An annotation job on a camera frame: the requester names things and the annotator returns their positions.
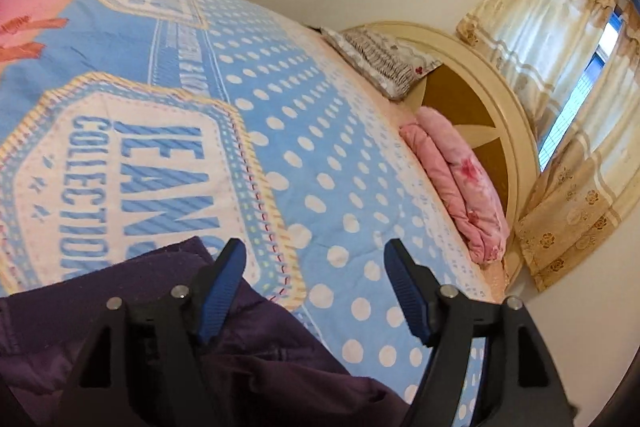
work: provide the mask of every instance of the beige floral curtain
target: beige floral curtain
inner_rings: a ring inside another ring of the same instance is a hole
[[[507,79],[542,146],[602,36],[616,0],[483,0],[458,36]]]
[[[640,17],[631,3],[623,20],[612,55],[516,227],[539,290],[599,247],[640,198]]]

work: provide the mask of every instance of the wooden headboard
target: wooden headboard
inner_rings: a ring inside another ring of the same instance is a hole
[[[409,41],[443,61],[404,103],[414,111],[421,105],[434,107],[456,126],[492,179],[513,230],[540,166],[524,110],[504,78],[476,51],[445,32],[408,22],[366,26]],[[507,277],[513,280],[521,266],[519,252],[508,248]]]

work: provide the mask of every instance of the pink floral fabric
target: pink floral fabric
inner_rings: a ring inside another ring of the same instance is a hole
[[[416,122],[401,127],[400,135],[465,237],[474,263],[502,259],[509,225],[491,179],[460,133],[435,109],[421,107]]]

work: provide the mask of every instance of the purple fabric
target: purple fabric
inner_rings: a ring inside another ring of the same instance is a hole
[[[52,425],[82,340],[107,299],[159,298],[211,262],[202,242],[192,238],[0,299],[0,375],[38,425]],[[232,425],[392,427],[408,410],[379,382],[350,376],[289,312],[244,280],[200,363]]]

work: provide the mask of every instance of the blue polka dot blanket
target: blue polka dot blanket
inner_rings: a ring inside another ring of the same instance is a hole
[[[0,295],[239,237],[258,292],[411,402],[429,350],[383,245],[401,238],[471,298],[490,290],[359,81],[318,34],[244,0],[0,0]]]

